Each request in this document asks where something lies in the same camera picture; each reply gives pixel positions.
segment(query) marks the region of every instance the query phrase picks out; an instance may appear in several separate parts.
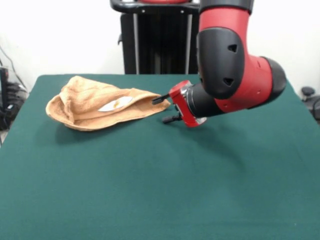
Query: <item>black knob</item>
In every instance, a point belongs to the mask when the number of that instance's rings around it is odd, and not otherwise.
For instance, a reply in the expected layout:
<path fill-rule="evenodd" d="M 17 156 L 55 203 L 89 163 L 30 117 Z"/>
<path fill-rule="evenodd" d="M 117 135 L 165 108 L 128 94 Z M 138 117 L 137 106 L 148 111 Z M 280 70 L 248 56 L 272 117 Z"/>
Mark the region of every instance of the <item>black knob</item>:
<path fill-rule="evenodd" d="M 309 87 L 309 86 L 303 87 L 301 89 L 301 91 L 302 91 L 303 95 L 306 97 L 310 97 L 311 95 L 316 93 L 315 89 L 313 89 L 312 87 Z"/>

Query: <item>towel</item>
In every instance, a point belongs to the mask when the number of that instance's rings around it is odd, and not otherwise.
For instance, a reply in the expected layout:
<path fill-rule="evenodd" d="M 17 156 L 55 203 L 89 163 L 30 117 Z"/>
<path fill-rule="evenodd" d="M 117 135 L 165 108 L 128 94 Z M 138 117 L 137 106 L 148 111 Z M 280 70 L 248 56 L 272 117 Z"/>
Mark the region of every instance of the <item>towel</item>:
<path fill-rule="evenodd" d="M 136 88 L 72 77 L 46 105 L 46 114 L 66 127 L 79 131 L 96 131 L 117 123 L 146 118 L 162 112 L 170 102 L 152 105 L 160 94 Z"/>

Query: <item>black stand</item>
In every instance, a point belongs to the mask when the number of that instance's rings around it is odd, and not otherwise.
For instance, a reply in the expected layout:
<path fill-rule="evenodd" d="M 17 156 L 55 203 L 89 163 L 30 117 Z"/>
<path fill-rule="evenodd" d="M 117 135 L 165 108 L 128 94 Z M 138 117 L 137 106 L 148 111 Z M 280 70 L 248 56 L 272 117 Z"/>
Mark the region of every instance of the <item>black stand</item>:
<path fill-rule="evenodd" d="M 197 74 L 199 6 L 111 0 L 121 15 L 125 74 Z"/>

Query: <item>table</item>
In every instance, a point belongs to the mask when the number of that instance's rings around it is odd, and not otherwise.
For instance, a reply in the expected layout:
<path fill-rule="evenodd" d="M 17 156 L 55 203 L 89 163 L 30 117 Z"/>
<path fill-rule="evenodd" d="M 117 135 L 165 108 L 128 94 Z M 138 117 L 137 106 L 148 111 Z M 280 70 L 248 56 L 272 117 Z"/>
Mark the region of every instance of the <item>table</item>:
<path fill-rule="evenodd" d="M 198 128 L 161 118 L 79 132 L 45 106 L 74 76 L 39 77 L 0 150 L 1 240 L 315 240 L 320 131 L 288 85 Z M 82 75 L 160 94 L 196 75 Z"/>

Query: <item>vent hole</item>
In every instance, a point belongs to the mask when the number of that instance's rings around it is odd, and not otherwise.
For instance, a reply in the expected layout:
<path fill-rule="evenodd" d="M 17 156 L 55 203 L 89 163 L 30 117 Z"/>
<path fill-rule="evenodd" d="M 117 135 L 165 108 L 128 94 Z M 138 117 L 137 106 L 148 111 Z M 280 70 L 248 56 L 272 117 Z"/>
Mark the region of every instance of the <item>vent hole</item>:
<path fill-rule="evenodd" d="M 232 45 L 228 46 L 228 50 L 231 51 L 231 52 L 236 53 L 237 49 L 238 49 L 238 45 L 237 44 L 232 44 Z"/>
<path fill-rule="evenodd" d="M 223 79 L 223 81 L 224 81 L 224 83 L 225 83 L 227 86 L 230 87 L 230 86 L 234 83 L 235 80 L 233 80 L 232 78 L 227 78 L 227 77 L 225 77 L 225 78 Z"/>

